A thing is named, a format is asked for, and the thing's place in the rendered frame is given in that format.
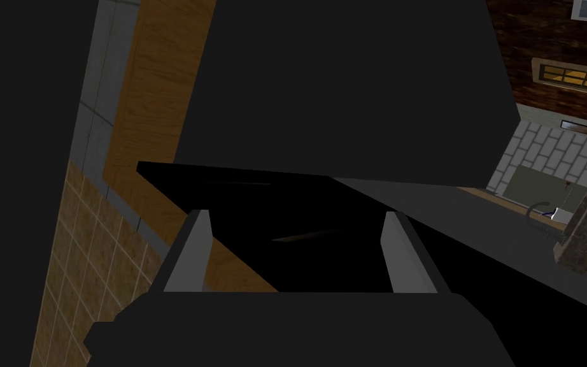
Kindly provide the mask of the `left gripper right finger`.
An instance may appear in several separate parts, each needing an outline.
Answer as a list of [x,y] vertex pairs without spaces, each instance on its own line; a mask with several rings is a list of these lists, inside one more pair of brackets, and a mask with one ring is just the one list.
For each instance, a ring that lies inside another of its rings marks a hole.
[[451,292],[403,213],[386,212],[380,244],[394,293]]

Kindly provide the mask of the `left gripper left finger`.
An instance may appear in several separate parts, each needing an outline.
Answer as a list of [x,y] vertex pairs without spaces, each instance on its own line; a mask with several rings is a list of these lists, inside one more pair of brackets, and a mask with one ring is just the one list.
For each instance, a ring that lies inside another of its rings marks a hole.
[[169,249],[150,292],[201,292],[213,244],[208,210],[193,210]]

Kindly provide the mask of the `window with yellow panes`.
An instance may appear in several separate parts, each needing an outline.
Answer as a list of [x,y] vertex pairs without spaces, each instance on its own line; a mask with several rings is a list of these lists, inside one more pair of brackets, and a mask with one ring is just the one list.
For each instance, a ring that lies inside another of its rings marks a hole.
[[535,83],[587,93],[587,66],[534,57],[531,60]]

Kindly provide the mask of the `brown wooden cabinet panel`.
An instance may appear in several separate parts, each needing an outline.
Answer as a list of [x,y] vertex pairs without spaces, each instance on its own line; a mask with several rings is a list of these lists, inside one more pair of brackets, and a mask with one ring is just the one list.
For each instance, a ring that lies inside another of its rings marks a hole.
[[141,177],[174,161],[216,0],[141,0],[103,171],[142,224],[172,244],[186,215]]

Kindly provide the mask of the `dark grey appliance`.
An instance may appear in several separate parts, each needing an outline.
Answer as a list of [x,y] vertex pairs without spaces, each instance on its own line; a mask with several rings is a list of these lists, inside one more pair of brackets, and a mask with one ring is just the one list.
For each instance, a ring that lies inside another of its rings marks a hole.
[[175,162],[483,188],[519,122],[485,0],[218,0]]

